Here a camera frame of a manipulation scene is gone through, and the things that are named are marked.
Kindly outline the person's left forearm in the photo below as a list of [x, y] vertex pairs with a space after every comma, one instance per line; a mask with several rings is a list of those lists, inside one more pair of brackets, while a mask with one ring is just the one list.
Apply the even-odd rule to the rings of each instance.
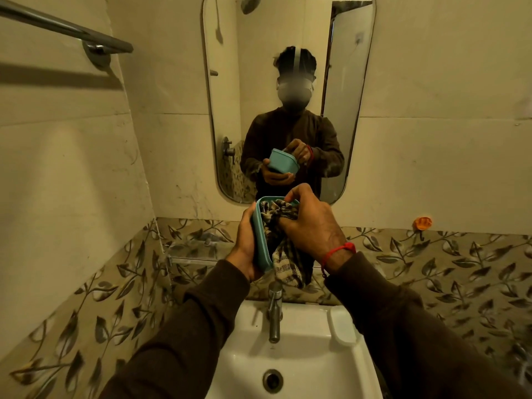
[[251, 259], [232, 254], [218, 261], [98, 399], [205, 399], [254, 276]]

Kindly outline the checkered cloth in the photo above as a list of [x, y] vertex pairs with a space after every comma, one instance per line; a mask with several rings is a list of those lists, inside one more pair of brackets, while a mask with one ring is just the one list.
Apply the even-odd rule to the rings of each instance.
[[304, 289], [312, 281], [314, 259], [295, 246], [279, 222], [280, 219], [297, 220], [298, 205], [280, 197], [264, 197], [257, 207], [276, 280], [288, 287]]

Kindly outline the wall mirror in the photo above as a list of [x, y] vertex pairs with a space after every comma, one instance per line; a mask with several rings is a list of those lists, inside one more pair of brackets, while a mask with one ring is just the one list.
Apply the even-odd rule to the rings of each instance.
[[303, 52], [316, 59], [307, 111], [327, 118], [345, 159], [336, 177], [322, 180], [321, 199], [343, 194], [375, 24], [376, 0], [204, 0], [203, 36], [209, 71], [209, 107], [218, 185], [238, 203], [256, 196], [243, 173], [244, 142], [256, 116], [282, 106], [280, 54], [304, 68]]

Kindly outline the person's left hand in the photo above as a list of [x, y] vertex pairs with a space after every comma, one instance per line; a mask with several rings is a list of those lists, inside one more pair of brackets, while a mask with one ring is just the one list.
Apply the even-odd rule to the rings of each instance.
[[253, 202], [251, 206], [244, 210], [238, 225], [235, 245], [226, 258], [250, 283], [263, 276], [263, 272], [254, 264], [255, 236], [252, 227], [252, 216], [255, 212], [255, 207], [256, 202]]

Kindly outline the person's right hand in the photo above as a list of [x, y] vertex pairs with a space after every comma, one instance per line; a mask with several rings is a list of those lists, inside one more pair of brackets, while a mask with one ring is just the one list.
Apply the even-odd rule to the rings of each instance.
[[[289, 193], [285, 197], [289, 202]], [[295, 246], [309, 254], [322, 269], [334, 275], [355, 258], [331, 207], [318, 199], [318, 207], [298, 209], [298, 219], [280, 219], [280, 227]]]

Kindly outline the metal sink drain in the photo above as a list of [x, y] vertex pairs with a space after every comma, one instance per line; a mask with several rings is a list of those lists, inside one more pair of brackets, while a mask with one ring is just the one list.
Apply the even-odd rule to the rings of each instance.
[[269, 369], [262, 377], [263, 388], [270, 394], [277, 394], [283, 388], [283, 376], [276, 369]]

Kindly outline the teal plastic container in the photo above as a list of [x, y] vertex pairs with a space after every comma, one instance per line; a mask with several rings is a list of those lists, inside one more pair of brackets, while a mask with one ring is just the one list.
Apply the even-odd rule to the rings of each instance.
[[[279, 197], [279, 196], [265, 196], [266, 198]], [[267, 255], [267, 250], [265, 246], [265, 237], [263, 236], [262, 225], [260, 225], [260, 215], [259, 209], [257, 207], [258, 202], [261, 201], [261, 198], [256, 202], [256, 209], [254, 214], [254, 235], [255, 235], [255, 257], [257, 267], [264, 273], [272, 272], [273, 266], [272, 262]]]

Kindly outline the chrome faucet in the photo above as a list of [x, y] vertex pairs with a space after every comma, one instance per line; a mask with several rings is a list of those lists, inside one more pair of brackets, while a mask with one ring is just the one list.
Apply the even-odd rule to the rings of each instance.
[[276, 344], [280, 341], [280, 322], [283, 318], [283, 285], [278, 281], [271, 282], [268, 288], [268, 296], [269, 342]]

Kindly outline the person's right forearm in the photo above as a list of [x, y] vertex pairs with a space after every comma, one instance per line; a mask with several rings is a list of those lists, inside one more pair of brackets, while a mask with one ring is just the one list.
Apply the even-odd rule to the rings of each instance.
[[529, 399], [527, 392], [356, 253], [327, 288], [352, 317], [394, 399]]

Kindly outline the white ceramic sink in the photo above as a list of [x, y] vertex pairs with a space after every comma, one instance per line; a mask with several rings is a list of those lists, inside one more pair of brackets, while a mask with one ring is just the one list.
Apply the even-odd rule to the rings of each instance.
[[[265, 301], [244, 301], [225, 343], [205, 399], [383, 399], [364, 338], [340, 343], [329, 313], [335, 306], [283, 304], [280, 341], [269, 342]], [[277, 394], [265, 391], [262, 377], [283, 376]]]

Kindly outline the chrome towel bar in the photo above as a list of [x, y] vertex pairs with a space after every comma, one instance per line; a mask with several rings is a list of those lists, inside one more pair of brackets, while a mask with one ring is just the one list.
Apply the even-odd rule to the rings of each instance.
[[133, 45], [127, 41], [91, 30], [10, 0], [0, 0], [0, 17], [80, 40], [85, 55], [92, 65], [99, 70], [105, 70], [110, 67], [112, 55], [134, 52]]

